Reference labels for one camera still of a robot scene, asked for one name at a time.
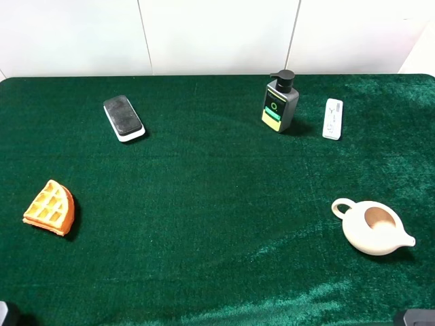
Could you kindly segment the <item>black and white board eraser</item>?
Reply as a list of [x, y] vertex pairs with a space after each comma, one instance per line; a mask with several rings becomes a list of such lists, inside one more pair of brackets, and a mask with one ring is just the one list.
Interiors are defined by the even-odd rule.
[[145, 134], [145, 127], [125, 95], [103, 102], [105, 114], [119, 142], [126, 143]]

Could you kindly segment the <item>dark object bottom right corner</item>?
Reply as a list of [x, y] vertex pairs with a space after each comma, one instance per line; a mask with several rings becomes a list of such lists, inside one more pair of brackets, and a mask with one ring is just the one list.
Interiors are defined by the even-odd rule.
[[394, 326], [435, 326], [435, 310], [407, 309], [398, 312]]

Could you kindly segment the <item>dark object corner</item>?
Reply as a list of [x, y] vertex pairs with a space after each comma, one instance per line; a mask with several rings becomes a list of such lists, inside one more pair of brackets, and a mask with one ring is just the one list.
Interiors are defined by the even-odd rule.
[[0, 325], [1, 326], [16, 326], [20, 317], [18, 307], [11, 303], [0, 301]]
[[398, 312], [394, 326], [435, 326], [435, 310], [407, 309]]

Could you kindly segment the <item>dark object bottom left corner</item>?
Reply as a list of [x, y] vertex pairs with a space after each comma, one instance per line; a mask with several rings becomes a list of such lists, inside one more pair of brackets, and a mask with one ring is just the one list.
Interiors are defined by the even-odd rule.
[[0, 301], [0, 325], [1, 326], [16, 326], [20, 317], [18, 307], [11, 303]]

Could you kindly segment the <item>green velvet table cloth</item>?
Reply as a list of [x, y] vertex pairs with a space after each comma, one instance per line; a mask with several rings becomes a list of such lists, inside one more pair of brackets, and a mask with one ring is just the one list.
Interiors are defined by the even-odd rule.
[[[21, 325], [348, 325], [434, 307], [434, 78], [299, 75], [291, 127], [268, 77], [15, 77], [1, 83], [1, 299]], [[145, 134], [121, 143], [103, 102]], [[341, 137], [322, 136], [343, 102]], [[68, 234], [24, 223], [49, 180]], [[346, 239], [338, 198], [380, 202], [414, 247]]]

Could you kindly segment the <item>grey pump dispenser bottle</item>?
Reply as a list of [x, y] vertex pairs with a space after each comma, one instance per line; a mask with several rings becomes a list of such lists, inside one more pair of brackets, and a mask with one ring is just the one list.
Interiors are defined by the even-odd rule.
[[295, 73], [283, 69], [270, 74], [273, 81], [266, 85], [262, 121], [275, 132], [282, 133], [290, 127], [299, 99], [294, 88]]

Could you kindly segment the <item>white test kit packet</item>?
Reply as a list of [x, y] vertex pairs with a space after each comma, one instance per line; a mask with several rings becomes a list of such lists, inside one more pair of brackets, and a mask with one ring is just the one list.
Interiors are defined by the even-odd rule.
[[326, 102], [322, 136], [337, 141], [341, 137], [343, 102], [329, 98]]

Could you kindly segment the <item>cream ceramic teapot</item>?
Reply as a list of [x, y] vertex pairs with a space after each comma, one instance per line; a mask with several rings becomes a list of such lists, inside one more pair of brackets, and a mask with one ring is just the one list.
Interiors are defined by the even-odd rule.
[[342, 220], [343, 233], [349, 243], [365, 254], [387, 255], [400, 247], [416, 245], [397, 213], [380, 202], [338, 198], [331, 210]]

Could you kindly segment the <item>orange waffle wedge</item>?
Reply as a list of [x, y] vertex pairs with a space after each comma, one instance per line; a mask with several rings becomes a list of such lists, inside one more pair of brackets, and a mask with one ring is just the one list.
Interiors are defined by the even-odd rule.
[[24, 212], [22, 221], [65, 236], [73, 225], [74, 214], [75, 205], [71, 192], [51, 179]]

